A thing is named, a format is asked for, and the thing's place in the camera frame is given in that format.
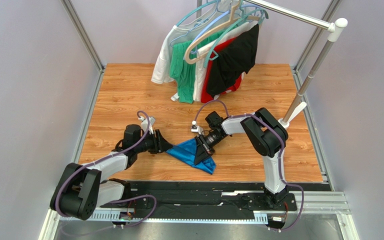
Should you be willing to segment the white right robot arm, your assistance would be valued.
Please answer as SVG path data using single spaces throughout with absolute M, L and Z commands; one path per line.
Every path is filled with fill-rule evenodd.
M 280 194 L 286 183 L 283 177 L 283 151 L 289 135 L 286 128 L 262 107 L 253 113 L 221 117 L 216 111 L 205 118 L 210 131 L 195 137 L 196 150 L 193 164 L 208 160 L 214 153 L 214 146 L 227 136 L 246 134 L 254 150 L 262 156 L 265 172 L 265 189 L 271 194 Z

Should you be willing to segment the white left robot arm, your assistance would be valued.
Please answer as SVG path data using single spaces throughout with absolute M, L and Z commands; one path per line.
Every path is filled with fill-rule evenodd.
M 62 217 L 87 220 L 97 207 L 125 203 L 131 199 L 131 185 L 113 178 L 129 169 L 140 153 L 161 154 L 173 145 L 153 129 L 156 119 L 144 114 L 140 124 L 129 124 L 123 138 L 106 156 L 86 164 L 68 164 L 50 200 L 50 208 Z

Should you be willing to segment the blue cloth napkin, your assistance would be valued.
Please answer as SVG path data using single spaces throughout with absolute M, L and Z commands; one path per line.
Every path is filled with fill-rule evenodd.
M 166 153 L 171 157 L 201 171 L 204 171 L 212 175 L 216 169 L 216 163 L 213 158 L 209 158 L 195 164 L 195 154 L 197 151 L 197 144 L 195 139 L 189 139 L 180 144 L 174 145 L 171 149 L 168 149 Z

